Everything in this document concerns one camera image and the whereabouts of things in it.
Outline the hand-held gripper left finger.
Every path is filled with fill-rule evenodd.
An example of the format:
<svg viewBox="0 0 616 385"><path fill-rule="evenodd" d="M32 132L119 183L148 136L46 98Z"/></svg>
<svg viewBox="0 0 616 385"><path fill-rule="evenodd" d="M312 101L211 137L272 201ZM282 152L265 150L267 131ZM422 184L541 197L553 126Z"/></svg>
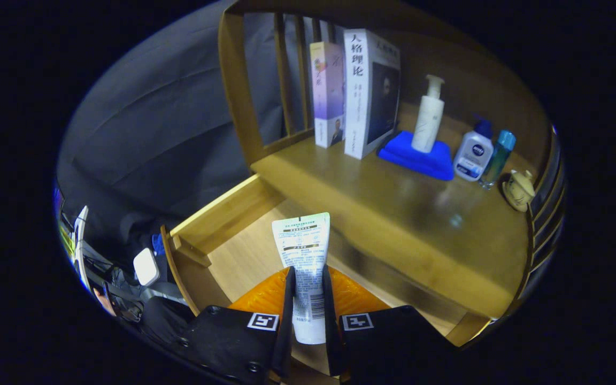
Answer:
<svg viewBox="0 0 616 385"><path fill-rule="evenodd" d="M280 383L289 374L294 269L289 266L252 294L276 307L250 309L250 297L228 307L209 305L178 336L178 359L217 383Z"/></svg>

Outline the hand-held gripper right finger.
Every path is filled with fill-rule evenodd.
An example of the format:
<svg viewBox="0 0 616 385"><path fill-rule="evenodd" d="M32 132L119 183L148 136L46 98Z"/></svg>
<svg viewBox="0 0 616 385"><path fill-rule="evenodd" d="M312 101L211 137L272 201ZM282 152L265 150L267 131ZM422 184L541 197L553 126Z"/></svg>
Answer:
<svg viewBox="0 0 616 385"><path fill-rule="evenodd" d="M457 347L411 305L391 307L335 268L323 270L330 375L420 378Z"/></svg>

